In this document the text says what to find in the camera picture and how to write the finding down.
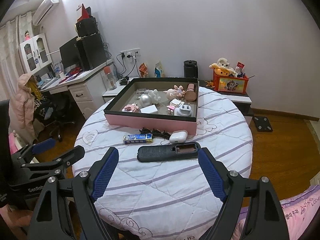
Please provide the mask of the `red paper triangle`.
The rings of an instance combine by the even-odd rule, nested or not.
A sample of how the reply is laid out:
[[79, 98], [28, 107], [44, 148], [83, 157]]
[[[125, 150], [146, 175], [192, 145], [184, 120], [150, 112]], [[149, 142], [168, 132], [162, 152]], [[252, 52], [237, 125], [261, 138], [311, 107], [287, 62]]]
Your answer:
[[77, 22], [90, 18], [92, 17], [91, 7], [85, 7], [84, 4], [82, 4], [77, 9], [77, 14], [78, 14]]

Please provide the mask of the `black computer monitor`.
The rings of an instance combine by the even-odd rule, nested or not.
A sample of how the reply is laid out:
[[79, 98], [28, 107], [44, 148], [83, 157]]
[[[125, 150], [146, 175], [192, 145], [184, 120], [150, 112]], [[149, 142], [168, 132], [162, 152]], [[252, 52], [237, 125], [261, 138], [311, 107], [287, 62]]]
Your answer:
[[79, 64], [78, 50], [76, 47], [76, 37], [72, 38], [59, 48], [61, 61], [64, 68]]

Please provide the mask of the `white power adapter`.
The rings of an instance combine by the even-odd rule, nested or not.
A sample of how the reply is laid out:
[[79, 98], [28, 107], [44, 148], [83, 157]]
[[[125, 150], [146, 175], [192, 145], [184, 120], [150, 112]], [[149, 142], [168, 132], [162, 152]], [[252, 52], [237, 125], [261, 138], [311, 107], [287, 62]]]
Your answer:
[[141, 113], [144, 114], [158, 114], [158, 109], [155, 105], [149, 105], [140, 109]]

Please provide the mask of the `white air conditioner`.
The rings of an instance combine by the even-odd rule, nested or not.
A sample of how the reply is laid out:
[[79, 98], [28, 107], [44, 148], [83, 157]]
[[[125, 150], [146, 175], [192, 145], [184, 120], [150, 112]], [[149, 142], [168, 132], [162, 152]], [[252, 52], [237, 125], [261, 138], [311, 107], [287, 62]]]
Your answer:
[[43, 0], [43, 2], [39, 5], [37, 10], [33, 14], [33, 25], [40, 25], [43, 19], [57, 7], [60, 3], [60, 0]]

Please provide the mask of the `rose gold cylinder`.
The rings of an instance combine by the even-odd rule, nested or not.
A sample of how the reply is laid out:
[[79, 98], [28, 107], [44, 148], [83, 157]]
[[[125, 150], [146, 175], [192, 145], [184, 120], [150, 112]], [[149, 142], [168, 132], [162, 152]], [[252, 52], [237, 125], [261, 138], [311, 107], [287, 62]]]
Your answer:
[[190, 84], [187, 86], [187, 89], [186, 89], [185, 94], [184, 94], [184, 98], [185, 98], [185, 100], [190, 101], [190, 102], [193, 102], [193, 101], [196, 100], [196, 98], [197, 98], [197, 93], [196, 93], [196, 86], [195, 86], [195, 84], [190, 83]]

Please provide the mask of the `pink block donut toy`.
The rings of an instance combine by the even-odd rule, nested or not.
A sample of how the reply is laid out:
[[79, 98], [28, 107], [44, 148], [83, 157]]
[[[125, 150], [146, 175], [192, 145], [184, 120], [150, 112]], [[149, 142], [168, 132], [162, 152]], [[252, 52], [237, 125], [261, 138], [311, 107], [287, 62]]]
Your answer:
[[124, 106], [121, 111], [126, 113], [136, 113], [139, 112], [139, 107], [136, 103], [132, 103]]

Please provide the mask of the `silver pearl ball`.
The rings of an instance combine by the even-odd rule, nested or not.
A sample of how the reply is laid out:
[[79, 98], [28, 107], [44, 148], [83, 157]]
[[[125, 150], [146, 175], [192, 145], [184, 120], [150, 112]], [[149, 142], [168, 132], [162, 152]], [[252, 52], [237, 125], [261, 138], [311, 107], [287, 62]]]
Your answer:
[[142, 107], [148, 107], [152, 105], [152, 98], [148, 94], [142, 94], [139, 98], [139, 103]]

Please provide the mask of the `white earbuds case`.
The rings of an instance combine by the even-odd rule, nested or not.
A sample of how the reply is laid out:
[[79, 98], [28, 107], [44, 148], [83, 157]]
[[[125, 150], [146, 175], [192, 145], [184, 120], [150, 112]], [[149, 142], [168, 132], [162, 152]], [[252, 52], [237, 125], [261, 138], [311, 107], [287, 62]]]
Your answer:
[[171, 144], [181, 144], [186, 142], [187, 137], [188, 132], [186, 130], [174, 131], [171, 134], [169, 141]]

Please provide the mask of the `orange toy box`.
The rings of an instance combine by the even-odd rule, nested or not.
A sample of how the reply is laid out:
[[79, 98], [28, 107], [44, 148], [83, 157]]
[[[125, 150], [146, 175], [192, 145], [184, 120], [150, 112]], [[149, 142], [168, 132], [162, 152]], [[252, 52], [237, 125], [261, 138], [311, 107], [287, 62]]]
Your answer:
[[245, 94], [249, 78], [217, 75], [213, 71], [213, 84], [216, 92]]

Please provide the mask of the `black office chair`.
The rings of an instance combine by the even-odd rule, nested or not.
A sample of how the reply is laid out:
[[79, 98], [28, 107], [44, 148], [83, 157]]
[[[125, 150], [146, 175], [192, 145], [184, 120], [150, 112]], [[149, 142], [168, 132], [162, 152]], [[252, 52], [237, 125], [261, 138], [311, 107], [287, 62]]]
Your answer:
[[57, 101], [49, 100], [44, 95], [42, 99], [35, 98], [34, 121], [38, 120], [45, 127], [51, 127], [49, 136], [56, 137], [62, 141], [62, 130], [67, 125], [76, 124], [75, 120], [69, 115], [71, 101], [67, 98], [60, 98]]

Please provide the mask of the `white wall power strip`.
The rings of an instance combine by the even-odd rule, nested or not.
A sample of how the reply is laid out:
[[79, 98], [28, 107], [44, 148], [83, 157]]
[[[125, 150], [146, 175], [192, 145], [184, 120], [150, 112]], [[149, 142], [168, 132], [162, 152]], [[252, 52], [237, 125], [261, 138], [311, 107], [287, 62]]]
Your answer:
[[137, 57], [137, 56], [141, 56], [140, 48], [122, 50], [120, 53], [121, 53], [121, 54], [124, 54], [126, 57]]

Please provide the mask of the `blue battery pack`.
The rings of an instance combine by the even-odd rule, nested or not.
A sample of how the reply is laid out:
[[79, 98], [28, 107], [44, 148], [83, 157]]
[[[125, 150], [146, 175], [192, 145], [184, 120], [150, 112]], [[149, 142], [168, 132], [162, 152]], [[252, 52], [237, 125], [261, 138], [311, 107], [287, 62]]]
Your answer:
[[151, 133], [146, 134], [127, 134], [123, 137], [124, 144], [144, 144], [153, 142]]

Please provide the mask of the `pink printed bedding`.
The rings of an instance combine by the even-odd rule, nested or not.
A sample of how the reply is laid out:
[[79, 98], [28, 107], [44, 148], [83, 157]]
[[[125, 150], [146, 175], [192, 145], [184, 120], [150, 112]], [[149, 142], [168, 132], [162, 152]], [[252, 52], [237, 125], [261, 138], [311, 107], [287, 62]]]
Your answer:
[[299, 239], [319, 210], [319, 185], [280, 201], [290, 239]]

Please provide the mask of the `bottle with orange cap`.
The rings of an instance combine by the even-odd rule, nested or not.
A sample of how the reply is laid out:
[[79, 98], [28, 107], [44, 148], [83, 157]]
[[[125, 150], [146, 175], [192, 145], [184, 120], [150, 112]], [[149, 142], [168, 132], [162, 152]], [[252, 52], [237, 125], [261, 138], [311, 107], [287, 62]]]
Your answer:
[[105, 73], [105, 81], [106, 81], [106, 85], [107, 85], [108, 89], [109, 90], [116, 89], [116, 87], [117, 87], [116, 81], [113, 77], [113, 74], [112, 74], [109, 66], [104, 67], [104, 73]]

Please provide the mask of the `black remote control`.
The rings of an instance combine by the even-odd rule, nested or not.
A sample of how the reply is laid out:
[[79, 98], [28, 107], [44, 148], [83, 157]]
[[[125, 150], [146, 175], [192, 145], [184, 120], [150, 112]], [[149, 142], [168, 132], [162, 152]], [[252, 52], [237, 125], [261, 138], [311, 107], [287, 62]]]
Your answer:
[[142, 146], [138, 149], [137, 159], [142, 163], [193, 159], [197, 158], [200, 149], [197, 142]]

